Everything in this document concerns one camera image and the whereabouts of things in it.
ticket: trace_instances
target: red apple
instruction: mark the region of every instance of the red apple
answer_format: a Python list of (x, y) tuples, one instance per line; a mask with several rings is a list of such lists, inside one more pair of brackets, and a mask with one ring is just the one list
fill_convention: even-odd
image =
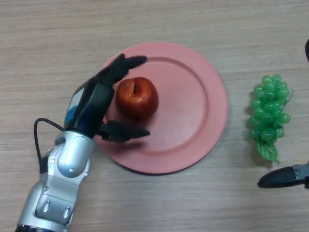
[(116, 108), (126, 118), (138, 122), (149, 119), (158, 109), (159, 96), (145, 77), (124, 79), (115, 93)]

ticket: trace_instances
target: black cable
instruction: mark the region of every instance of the black cable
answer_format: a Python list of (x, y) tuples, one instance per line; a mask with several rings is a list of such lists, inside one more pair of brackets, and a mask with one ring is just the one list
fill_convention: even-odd
[(37, 155), (38, 155), (38, 160), (39, 160), (39, 163), (41, 161), (41, 152), (40, 152), (40, 146), (39, 146), (39, 140), (38, 140), (38, 123), (39, 122), (46, 122), (54, 127), (56, 127), (57, 129), (59, 129), (60, 131), (65, 131), (64, 128), (58, 124), (56, 124), (55, 122), (47, 119), (47, 118), (43, 118), (43, 117), (40, 117), (38, 118), (37, 120), (35, 120), (34, 122), (34, 143), (35, 143), (35, 149), (37, 150)]

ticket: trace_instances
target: green grapes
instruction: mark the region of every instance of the green grapes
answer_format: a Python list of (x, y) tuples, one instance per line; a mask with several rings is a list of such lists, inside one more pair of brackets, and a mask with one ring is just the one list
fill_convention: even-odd
[(250, 138), (274, 152), (276, 149), (271, 146), (285, 136), (283, 124), (291, 121), (291, 117), (283, 111), (290, 91), (287, 84), (281, 81), (281, 76), (275, 74), (272, 77), (263, 76), (262, 84), (256, 85), (253, 92), (255, 98), (250, 104), (253, 115), (249, 119), (253, 129), (250, 130)]

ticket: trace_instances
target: wooden table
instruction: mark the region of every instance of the wooden table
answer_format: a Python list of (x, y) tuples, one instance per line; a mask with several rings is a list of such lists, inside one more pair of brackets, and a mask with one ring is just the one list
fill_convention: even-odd
[[(0, 226), (12, 232), (38, 180), (33, 122), (62, 124), (74, 90), (108, 57), (141, 42), (183, 44), (206, 57), (227, 88), (229, 117), (216, 148), (174, 175), (143, 176), (98, 149), (72, 232), (307, 232), (309, 192), (259, 189), (270, 170), (309, 160), (307, 0), (1, 0)], [(265, 165), (246, 138), (249, 92), (280, 73), (294, 89), (292, 121)], [(41, 150), (57, 130), (40, 125)]]

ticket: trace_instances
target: robotic arm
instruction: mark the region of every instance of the robotic arm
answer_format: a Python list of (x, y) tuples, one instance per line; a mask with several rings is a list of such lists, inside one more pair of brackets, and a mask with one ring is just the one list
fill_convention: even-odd
[[(103, 123), (114, 96), (113, 85), (147, 57), (119, 55), (108, 67), (82, 84), (71, 99), (64, 127), (39, 118), (34, 124), (40, 178), (28, 194), (15, 232), (68, 232), (82, 182), (89, 175), (90, 154), (96, 135), (110, 142), (126, 142), (150, 135), (117, 121)], [(61, 130), (54, 147), (41, 157), (37, 124), (48, 122)]]

